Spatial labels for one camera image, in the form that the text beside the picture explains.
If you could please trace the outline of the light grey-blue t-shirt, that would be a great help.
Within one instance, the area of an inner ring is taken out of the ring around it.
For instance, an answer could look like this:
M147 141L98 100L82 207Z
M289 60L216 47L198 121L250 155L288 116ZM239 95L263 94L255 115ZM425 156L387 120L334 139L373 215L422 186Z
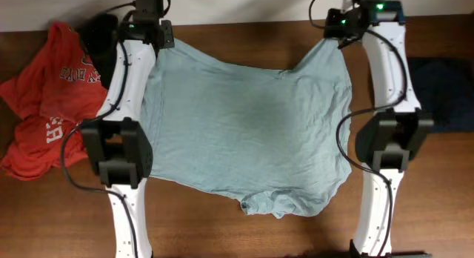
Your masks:
M352 85L335 41L292 69L221 62L177 41L147 81L155 178L237 200L247 215L315 216L347 180Z

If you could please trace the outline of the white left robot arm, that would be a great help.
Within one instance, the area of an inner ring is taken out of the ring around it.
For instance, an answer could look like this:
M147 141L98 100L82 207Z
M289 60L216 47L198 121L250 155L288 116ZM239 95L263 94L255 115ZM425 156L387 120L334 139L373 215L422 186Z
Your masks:
M158 53L174 45L171 0L134 0L122 20L90 39L93 61L106 74L107 96L96 117L80 126L97 192L110 200L116 257L152 257L144 194L153 150L140 124L148 77Z

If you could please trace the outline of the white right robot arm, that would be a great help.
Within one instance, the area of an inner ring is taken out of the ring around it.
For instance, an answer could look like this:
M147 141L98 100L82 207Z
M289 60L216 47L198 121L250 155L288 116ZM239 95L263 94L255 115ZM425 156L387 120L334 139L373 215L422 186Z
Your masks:
M347 114L372 117L355 136L356 158L363 172L361 211L349 257L394 257L390 236L398 187L422 146L433 119L421 109L410 79L405 53L405 17L401 2L346 0L328 12L324 36L341 47L360 41L373 81L373 106Z

